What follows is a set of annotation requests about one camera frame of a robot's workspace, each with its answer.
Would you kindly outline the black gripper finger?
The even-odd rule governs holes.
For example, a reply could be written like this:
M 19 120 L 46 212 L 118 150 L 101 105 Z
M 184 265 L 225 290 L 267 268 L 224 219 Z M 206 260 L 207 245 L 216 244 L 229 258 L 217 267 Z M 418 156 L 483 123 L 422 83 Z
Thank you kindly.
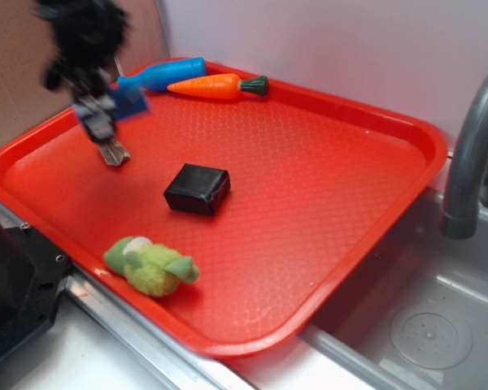
M 115 102 L 109 95 L 80 97 L 75 115 L 94 143 L 105 143 L 115 136 Z

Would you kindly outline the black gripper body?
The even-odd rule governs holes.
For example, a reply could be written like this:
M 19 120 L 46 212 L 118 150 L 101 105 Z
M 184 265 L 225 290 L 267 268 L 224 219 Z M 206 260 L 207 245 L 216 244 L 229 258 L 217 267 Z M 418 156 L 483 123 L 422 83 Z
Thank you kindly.
M 114 1 L 38 1 L 33 13 L 50 25 L 56 46 L 45 88 L 54 91 L 67 80 L 75 98 L 105 94 L 100 71 L 124 41 L 127 13 Z

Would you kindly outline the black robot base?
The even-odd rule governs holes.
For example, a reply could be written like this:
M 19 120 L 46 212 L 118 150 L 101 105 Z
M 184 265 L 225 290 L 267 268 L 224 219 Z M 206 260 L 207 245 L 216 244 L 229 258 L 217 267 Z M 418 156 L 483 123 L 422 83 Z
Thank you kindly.
M 0 223 L 0 364 L 54 325 L 71 266 L 36 228 Z

